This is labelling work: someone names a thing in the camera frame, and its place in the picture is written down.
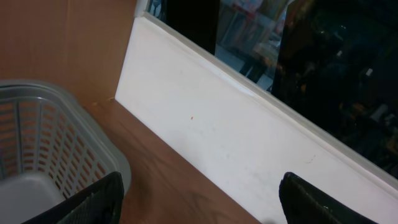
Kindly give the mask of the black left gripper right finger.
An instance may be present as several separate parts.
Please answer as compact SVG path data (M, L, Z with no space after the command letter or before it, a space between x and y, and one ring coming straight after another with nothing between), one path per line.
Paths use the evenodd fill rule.
M279 199L288 224L376 224L293 172L284 174Z

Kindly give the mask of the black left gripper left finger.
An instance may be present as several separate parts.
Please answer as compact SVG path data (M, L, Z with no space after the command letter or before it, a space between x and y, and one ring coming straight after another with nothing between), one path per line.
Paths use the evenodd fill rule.
M119 224L124 198L120 172L112 172L23 224Z

